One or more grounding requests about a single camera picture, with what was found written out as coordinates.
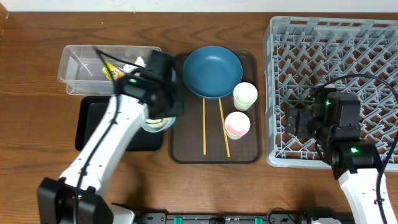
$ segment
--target wooden chopstick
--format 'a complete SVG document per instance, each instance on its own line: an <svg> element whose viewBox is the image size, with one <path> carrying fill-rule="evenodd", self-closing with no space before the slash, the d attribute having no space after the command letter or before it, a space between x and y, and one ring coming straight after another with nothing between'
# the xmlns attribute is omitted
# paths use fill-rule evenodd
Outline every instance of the wooden chopstick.
<svg viewBox="0 0 398 224"><path fill-rule="evenodd" d="M205 109L205 99L203 99L203 155L206 155L206 109Z"/></svg>
<svg viewBox="0 0 398 224"><path fill-rule="evenodd" d="M225 130L224 113L223 113L223 105L221 104L221 98L218 99L218 102L220 103L221 121L223 122L223 131L224 131L224 139L225 139L225 146L226 146L226 155L228 157L231 157L231 154L229 153L228 137L226 135L226 130Z"/></svg>

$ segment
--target yellow snack package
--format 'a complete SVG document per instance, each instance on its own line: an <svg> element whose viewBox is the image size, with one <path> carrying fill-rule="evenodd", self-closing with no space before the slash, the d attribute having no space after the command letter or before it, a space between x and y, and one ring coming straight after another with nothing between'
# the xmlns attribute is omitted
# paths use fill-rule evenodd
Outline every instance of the yellow snack package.
<svg viewBox="0 0 398 224"><path fill-rule="evenodd" d="M122 71L120 71L118 68L116 68L115 66L113 66L111 63L109 63L108 61L105 61L105 63L111 70L112 76L115 80L124 76L124 73ZM108 80L112 80L112 78L108 72L108 69L106 69L105 65L102 68L102 72L106 75L106 78L108 78Z"/></svg>

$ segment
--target white dish rack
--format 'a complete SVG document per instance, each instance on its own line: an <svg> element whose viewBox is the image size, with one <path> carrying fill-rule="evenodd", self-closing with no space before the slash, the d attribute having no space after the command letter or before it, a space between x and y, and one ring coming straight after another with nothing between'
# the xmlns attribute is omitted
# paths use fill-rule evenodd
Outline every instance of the white dish rack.
<svg viewBox="0 0 398 224"><path fill-rule="evenodd" d="M314 139L285 133L288 107L310 108L309 88L342 75L365 73L398 90L398 21L273 17L264 36L266 154L272 166L330 169ZM361 137L383 159L398 130L398 105L383 84L367 78L335 83L361 101ZM387 166L398 171L398 150Z"/></svg>

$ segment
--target white wall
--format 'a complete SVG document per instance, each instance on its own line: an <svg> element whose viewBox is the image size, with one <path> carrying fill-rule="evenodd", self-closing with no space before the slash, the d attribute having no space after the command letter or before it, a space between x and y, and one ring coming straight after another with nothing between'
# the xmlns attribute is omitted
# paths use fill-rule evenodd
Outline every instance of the white wall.
<svg viewBox="0 0 398 224"><path fill-rule="evenodd" d="M398 12L398 0L0 0L0 2L10 12Z"/></svg>

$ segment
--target wooden table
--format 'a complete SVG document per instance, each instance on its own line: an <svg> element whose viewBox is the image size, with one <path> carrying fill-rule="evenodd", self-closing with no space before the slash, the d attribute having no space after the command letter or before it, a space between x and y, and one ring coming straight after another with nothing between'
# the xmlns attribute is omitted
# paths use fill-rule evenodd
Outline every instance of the wooden table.
<svg viewBox="0 0 398 224"><path fill-rule="evenodd" d="M262 36L272 16L398 19L398 14L10 13L0 42L0 222L37 223L40 182L58 178L78 155L74 141L82 97L66 94L57 80L64 46L153 45L173 55L204 45L247 50L257 58L265 111ZM261 120L264 135L264 116ZM330 170L271 167L264 155L248 166L178 165L169 158L167 138L158 152L125 153L108 203L174 213L267 213L274 207L311 206L350 211ZM398 214L398 174L386 176Z"/></svg>

